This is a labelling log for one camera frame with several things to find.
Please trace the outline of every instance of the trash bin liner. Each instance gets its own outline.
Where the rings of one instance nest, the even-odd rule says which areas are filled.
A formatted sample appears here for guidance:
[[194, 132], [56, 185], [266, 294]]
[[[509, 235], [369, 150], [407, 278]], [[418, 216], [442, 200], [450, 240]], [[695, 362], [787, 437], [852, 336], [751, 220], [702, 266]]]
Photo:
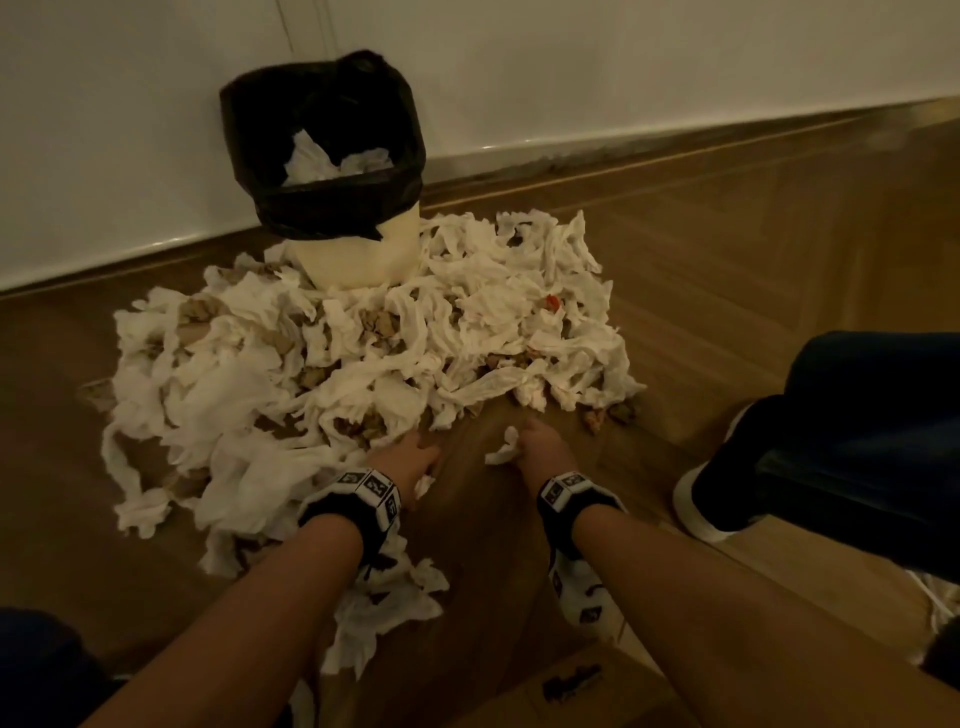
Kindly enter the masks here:
[[[233, 175], [268, 229], [296, 240], [359, 235], [420, 198], [426, 161], [413, 93], [372, 51], [337, 61], [287, 63], [240, 76], [220, 91]], [[306, 129], [334, 164], [376, 147], [391, 169], [283, 186], [293, 135]]]

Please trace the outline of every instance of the wristband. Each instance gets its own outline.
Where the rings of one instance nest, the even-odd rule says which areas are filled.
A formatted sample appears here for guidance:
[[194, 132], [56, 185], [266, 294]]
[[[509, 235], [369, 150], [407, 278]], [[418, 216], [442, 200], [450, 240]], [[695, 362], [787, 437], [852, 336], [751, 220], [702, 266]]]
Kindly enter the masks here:
[[300, 507], [300, 525], [315, 516], [335, 513], [359, 529], [363, 538], [360, 566], [369, 564], [383, 547], [387, 531], [400, 512], [400, 491], [393, 480], [373, 468], [348, 470]]
[[564, 473], [547, 480], [537, 495], [546, 540], [571, 561], [583, 558], [573, 543], [573, 522], [591, 505], [609, 505], [627, 512], [620, 498], [580, 473]]

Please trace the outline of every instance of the floor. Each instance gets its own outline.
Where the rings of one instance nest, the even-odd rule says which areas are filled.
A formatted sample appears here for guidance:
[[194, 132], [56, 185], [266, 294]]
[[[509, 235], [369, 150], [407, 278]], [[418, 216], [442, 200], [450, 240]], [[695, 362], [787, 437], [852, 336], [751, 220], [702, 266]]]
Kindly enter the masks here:
[[[583, 209], [614, 280], [612, 322], [649, 385], [637, 427], [593, 438], [549, 417], [585, 470], [640, 518], [671, 527], [669, 489], [707, 457], [744, 402], [778, 391], [801, 345], [831, 328], [960, 328], [960, 125], [910, 129], [870, 113], [713, 147], [429, 191], [425, 215]], [[115, 363], [110, 314], [150, 286], [194, 290], [210, 263], [273, 242], [227, 236], [0, 296], [0, 603], [73, 624], [117, 667], [176, 635], [225, 587], [199, 572], [178, 514], [151, 541], [115, 530], [101, 416], [78, 386]], [[546, 544], [509, 470], [480, 467], [523, 412], [488, 406], [444, 437], [438, 483], [404, 522], [414, 556], [450, 579], [442, 619], [381, 641], [359, 685], [323, 681], [327, 725], [440, 725], [581, 648], [544, 580]], [[165, 472], [150, 448], [135, 461]], [[892, 565], [767, 520], [721, 549], [904, 657], [928, 639], [927, 603]], [[629, 628], [606, 634], [641, 655]]]

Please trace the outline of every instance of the hand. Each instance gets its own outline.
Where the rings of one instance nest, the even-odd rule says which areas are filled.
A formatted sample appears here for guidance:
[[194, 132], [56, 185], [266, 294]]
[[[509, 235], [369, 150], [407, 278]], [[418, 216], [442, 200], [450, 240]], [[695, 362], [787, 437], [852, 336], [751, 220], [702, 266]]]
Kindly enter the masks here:
[[536, 417], [529, 418], [516, 441], [520, 456], [514, 461], [523, 474], [531, 497], [536, 498], [543, 483], [555, 475], [579, 470], [570, 445], [560, 433]]
[[417, 500], [414, 488], [430, 466], [440, 457], [440, 448], [420, 447], [420, 433], [412, 429], [386, 448], [372, 450], [367, 455], [367, 467], [379, 470], [393, 480], [400, 491], [400, 502], [409, 507]]

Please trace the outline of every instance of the forearm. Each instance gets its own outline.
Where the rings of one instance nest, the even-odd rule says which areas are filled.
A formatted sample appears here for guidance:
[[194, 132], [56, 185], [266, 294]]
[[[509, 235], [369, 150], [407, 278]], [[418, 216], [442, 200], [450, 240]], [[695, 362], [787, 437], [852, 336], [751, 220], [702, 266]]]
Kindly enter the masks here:
[[689, 540], [606, 506], [573, 538], [708, 728], [946, 725], [960, 710], [957, 693]]
[[356, 577], [362, 552], [351, 522], [313, 519], [85, 725], [271, 725]]

